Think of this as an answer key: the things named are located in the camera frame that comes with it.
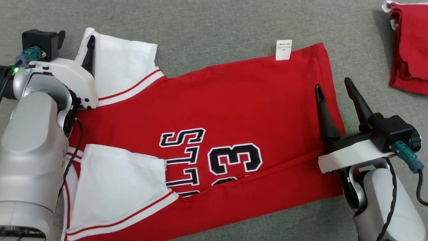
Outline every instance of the red stripe trim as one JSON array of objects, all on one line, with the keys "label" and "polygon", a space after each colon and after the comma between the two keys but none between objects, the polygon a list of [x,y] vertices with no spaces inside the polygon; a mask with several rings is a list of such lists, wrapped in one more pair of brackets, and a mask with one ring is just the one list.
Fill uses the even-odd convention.
[{"label": "red stripe trim", "polygon": [[74,154],[74,153],[67,152],[67,155],[73,156],[73,154]]},{"label": "red stripe trim", "polygon": [[125,90],[125,91],[122,91],[120,93],[117,93],[117,94],[114,94],[114,95],[110,95],[110,96],[107,96],[107,97],[98,98],[98,100],[109,99],[109,98],[113,98],[113,97],[119,96],[121,94],[125,94],[126,92],[128,92],[128,91],[134,89],[135,87],[137,87],[139,84],[141,84],[143,81],[145,81],[148,77],[152,76],[153,74],[155,74],[156,72],[159,72],[159,71],[160,71],[160,69],[157,69],[157,70],[153,71],[151,74],[149,74],[148,76],[146,76],[142,80],[140,80],[136,85],[132,86],[131,88],[129,88],[129,89]]},{"label": "red stripe trim", "polygon": [[168,193],[167,195],[163,196],[161,199],[159,199],[159,200],[155,201],[154,203],[150,204],[149,206],[144,207],[143,209],[139,210],[138,212],[136,212],[136,213],[132,214],[131,216],[128,216],[127,218],[125,218],[125,219],[123,219],[123,220],[120,220],[120,221],[118,221],[118,222],[116,222],[116,223],[108,224],[108,225],[98,225],[98,226],[88,227],[88,228],[84,228],[84,229],[81,229],[81,230],[79,230],[79,231],[76,231],[76,232],[74,232],[74,233],[68,233],[68,235],[75,235],[75,234],[78,234],[78,233],[80,233],[80,232],[83,232],[83,231],[86,231],[86,230],[90,230],[90,229],[108,228],[108,227],[111,227],[111,226],[118,225],[118,224],[120,224],[120,223],[122,223],[122,222],[125,222],[126,220],[128,220],[128,219],[130,219],[130,218],[134,217],[135,215],[137,215],[137,214],[139,214],[139,213],[141,213],[141,212],[145,211],[146,209],[148,209],[148,208],[152,207],[153,205],[155,205],[155,204],[159,203],[160,201],[164,200],[165,198],[169,197],[170,195],[172,195],[172,192],[170,192],[170,193]]},{"label": "red stripe trim", "polygon": [[[70,228],[70,192],[67,183],[65,183],[65,193],[67,194],[67,229]],[[64,241],[67,241],[67,231],[65,232]]]}]

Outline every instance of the white sleeve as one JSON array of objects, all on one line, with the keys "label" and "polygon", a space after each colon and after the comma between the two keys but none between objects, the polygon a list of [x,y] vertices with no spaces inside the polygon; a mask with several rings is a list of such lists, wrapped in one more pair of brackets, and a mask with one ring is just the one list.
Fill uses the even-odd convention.
[{"label": "white sleeve", "polygon": [[99,34],[90,27],[74,60],[79,65],[85,59],[91,36],[95,37],[94,78],[99,98],[126,91],[157,69],[157,44]]},{"label": "white sleeve", "polygon": [[70,241],[124,229],[178,198],[166,186],[163,159],[90,144],[81,164]]}]

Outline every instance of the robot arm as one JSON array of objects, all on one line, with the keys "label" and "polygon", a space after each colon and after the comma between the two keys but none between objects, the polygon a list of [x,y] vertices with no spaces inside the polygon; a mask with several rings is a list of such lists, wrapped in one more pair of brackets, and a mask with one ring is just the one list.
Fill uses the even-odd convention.
[{"label": "robot arm", "polygon": [[[389,161],[397,145],[408,146],[410,153],[419,151],[420,135],[397,115],[383,118],[380,113],[373,114],[349,78],[345,79],[345,85],[354,101],[360,132],[340,136],[317,85],[318,121],[326,154],[319,157],[319,167],[323,173],[339,174],[344,196],[354,212],[360,241],[423,241],[424,223]],[[423,169],[419,161],[408,164],[413,169]],[[375,169],[354,175],[356,170],[367,166]]]},{"label": "robot arm", "polygon": [[94,43],[80,66],[57,58],[64,36],[27,31],[23,48],[38,46],[42,58],[19,68],[0,66],[5,97],[19,100],[0,142],[0,237],[10,240],[56,240],[54,212],[70,164],[67,137],[78,109],[98,105]]}]

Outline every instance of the folded shirt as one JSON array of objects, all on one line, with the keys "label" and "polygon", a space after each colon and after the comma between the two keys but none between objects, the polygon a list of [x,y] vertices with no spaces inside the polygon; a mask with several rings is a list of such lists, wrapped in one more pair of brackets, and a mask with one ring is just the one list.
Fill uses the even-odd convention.
[{"label": "folded shirt", "polygon": [[86,33],[99,102],[77,114],[63,240],[169,240],[341,195],[318,166],[316,84],[345,133],[322,43],[167,78],[154,45]]},{"label": "folded shirt", "polygon": [[394,58],[389,85],[428,95],[428,3],[382,5],[391,13],[395,30]]}]

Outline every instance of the folded red cloth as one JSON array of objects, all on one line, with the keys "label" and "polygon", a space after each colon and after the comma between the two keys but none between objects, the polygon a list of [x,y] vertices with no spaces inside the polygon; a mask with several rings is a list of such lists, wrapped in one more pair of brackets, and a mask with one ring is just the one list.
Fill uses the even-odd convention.
[{"label": "folded red cloth", "polygon": [[386,1],[395,29],[394,58],[389,85],[428,95],[428,3],[399,4]]}]

